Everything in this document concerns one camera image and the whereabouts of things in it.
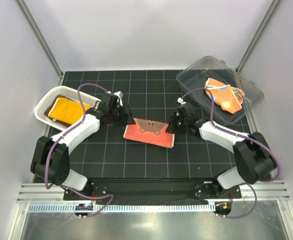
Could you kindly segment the pink brown towel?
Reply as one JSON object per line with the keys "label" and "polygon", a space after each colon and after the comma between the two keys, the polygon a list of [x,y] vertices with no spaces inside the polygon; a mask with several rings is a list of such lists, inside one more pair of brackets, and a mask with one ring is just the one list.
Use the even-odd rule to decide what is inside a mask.
{"label": "pink brown towel", "polygon": [[173,148],[175,134],[166,132],[169,124],[159,121],[134,118],[135,124],[128,124],[123,138],[126,140]]}

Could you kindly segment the yellow blue patterned towel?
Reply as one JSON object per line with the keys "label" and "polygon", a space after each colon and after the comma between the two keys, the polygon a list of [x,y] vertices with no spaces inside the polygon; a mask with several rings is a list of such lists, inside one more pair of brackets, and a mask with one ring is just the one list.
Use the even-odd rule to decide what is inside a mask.
{"label": "yellow blue patterned towel", "polygon": [[84,110],[80,102],[74,100],[67,100],[65,98],[59,98],[56,101],[55,107],[52,109],[49,116],[51,118],[63,121],[67,124],[73,125],[78,120],[80,120],[84,112],[90,109],[91,106],[84,104]]}

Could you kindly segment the orange polka dot towel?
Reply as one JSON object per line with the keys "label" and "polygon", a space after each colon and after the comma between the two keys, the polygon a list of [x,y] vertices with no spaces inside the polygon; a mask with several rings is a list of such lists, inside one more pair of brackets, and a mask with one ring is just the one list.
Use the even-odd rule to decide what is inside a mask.
{"label": "orange polka dot towel", "polygon": [[232,87],[230,84],[224,84],[214,78],[208,78],[204,87],[207,96],[211,98],[210,91],[214,103],[220,106],[223,111],[235,114],[242,110],[245,93],[241,89]]}

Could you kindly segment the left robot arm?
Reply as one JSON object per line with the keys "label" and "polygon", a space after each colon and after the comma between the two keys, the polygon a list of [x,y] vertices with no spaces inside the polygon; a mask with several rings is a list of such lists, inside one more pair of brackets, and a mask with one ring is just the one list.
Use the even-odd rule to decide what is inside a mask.
{"label": "left robot arm", "polygon": [[80,119],[52,137],[40,137],[35,146],[30,171],[42,178],[48,186],[56,185],[75,190],[81,200],[92,196],[92,187],[84,175],[70,167],[72,151],[101,127],[112,123],[116,127],[134,125],[129,105],[122,100],[123,93],[106,92],[93,107],[80,107]]}

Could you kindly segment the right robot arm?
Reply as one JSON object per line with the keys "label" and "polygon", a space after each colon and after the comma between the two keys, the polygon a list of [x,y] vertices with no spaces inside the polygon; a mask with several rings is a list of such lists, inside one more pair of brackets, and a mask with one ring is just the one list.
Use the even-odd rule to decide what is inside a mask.
{"label": "right robot arm", "polygon": [[218,174],[211,186],[212,194],[217,198],[224,198],[234,186],[262,181],[279,168],[277,157],[261,133],[243,133],[224,127],[212,119],[200,118],[193,106],[184,101],[178,103],[176,112],[171,114],[166,132],[188,133],[233,153],[236,166]]}

